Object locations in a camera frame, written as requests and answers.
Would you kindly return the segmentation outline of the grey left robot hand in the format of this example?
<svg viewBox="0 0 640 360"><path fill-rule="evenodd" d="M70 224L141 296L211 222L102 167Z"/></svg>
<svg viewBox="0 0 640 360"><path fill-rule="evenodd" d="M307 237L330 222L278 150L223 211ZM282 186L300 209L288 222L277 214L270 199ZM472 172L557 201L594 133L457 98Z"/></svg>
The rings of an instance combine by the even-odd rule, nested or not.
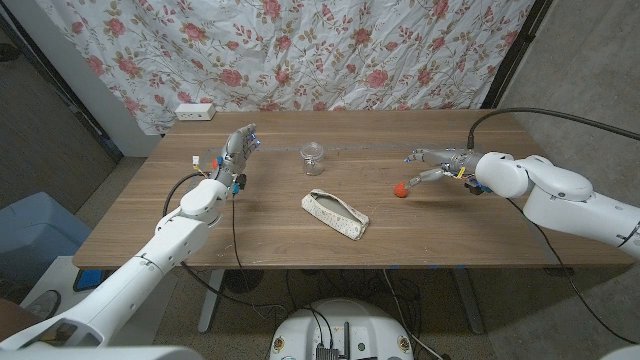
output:
<svg viewBox="0 0 640 360"><path fill-rule="evenodd" d="M231 133L222 147L217 167L209 176L229 187L235 175L240 175L248 158L260 144L255 135L256 124L250 123Z"/></svg>

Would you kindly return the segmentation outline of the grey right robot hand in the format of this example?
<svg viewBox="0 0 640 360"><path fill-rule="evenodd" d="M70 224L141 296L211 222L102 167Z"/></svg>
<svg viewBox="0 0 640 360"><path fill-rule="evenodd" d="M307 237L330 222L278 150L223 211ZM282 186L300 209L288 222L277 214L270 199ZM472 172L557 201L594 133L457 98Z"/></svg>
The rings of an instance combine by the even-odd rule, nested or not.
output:
<svg viewBox="0 0 640 360"><path fill-rule="evenodd" d="M416 149L407 156L405 161L422 161L431 165L432 168L419 173L403 186L409 189L420 183L437 181L445 176L458 179L473 177L483 156L484 153L465 148Z"/></svg>

